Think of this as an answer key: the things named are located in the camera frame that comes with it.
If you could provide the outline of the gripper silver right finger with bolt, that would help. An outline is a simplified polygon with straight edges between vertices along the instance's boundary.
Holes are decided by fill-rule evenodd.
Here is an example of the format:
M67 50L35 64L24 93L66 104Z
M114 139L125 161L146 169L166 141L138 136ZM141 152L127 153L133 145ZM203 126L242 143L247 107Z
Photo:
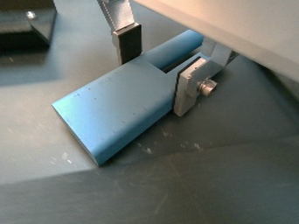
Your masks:
M213 77L238 56L237 52L211 38L203 39L199 56L178 73L173 105L173 111L178 116L187 113L201 95L211 95L218 86Z

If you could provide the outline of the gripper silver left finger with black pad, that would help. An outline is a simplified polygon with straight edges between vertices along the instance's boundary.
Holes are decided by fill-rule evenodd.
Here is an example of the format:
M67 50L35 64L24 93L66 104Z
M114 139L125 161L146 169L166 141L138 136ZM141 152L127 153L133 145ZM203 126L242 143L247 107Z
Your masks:
M125 65L143 52L142 25L135 21L129 0L98 0L111 28L119 64Z

